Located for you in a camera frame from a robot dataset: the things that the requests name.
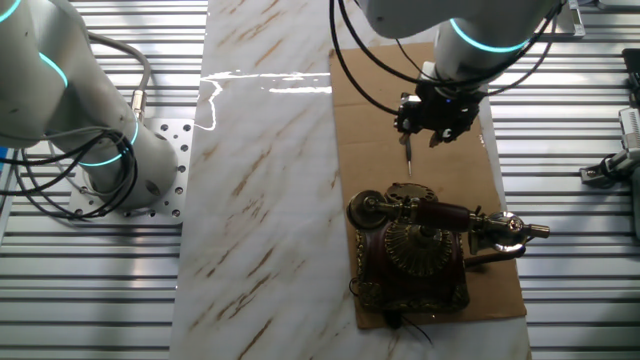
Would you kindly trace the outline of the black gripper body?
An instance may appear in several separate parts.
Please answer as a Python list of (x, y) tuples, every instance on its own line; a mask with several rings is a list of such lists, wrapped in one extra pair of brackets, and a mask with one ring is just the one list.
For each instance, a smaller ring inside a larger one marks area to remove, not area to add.
[(469, 129), (479, 113), (484, 93), (442, 93), (440, 88), (422, 82), (419, 84), (419, 125), (423, 129)]

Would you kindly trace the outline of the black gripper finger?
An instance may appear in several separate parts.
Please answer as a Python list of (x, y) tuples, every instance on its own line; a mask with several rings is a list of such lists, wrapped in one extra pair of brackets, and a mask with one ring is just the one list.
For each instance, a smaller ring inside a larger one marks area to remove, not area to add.
[(403, 93), (400, 98), (398, 114), (394, 127), (400, 133), (399, 143), (406, 145), (413, 134), (419, 133), (421, 124), (422, 101), (417, 95)]
[(451, 143), (456, 141), (462, 134), (471, 130), (474, 121), (463, 120), (453, 125), (447, 125), (443, 129), (435, 130), (429, 140), (429, 147), (435, 148), (442, 143)]

